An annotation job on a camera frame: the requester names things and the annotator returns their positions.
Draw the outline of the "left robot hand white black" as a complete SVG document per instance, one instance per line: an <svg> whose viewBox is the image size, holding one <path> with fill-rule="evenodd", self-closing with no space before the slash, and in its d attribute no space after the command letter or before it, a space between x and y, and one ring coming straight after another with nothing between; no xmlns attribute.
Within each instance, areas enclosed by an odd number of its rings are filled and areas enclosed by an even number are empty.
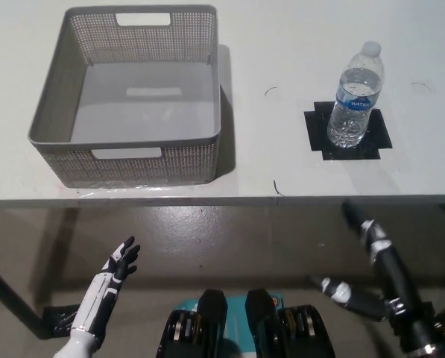
<svg viewBox="0 0 445 358"><path fill-rule="evenodd" d="M134 241L135 238L131 236L110 255L94 276L73 321L73 330L90 333L99 346L106 336L107 323L123 282L137 270L133 263L138 258L140 245L134 245Z"/></svg>

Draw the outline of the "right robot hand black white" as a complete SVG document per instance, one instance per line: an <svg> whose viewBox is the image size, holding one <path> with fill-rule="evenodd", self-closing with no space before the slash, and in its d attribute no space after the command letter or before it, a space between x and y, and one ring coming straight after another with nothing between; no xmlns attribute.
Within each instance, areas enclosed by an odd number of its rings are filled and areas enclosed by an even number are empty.
<svg viewBox="0 0 445 358"><path fill-rule="evenodd" d="M342 280L311 275L313 283L338 306L374 321L389 321L406 357L445 357L445 334L380 223L351 201L341 205L351 230L366 250L382 294L354 289Z"/></svg>

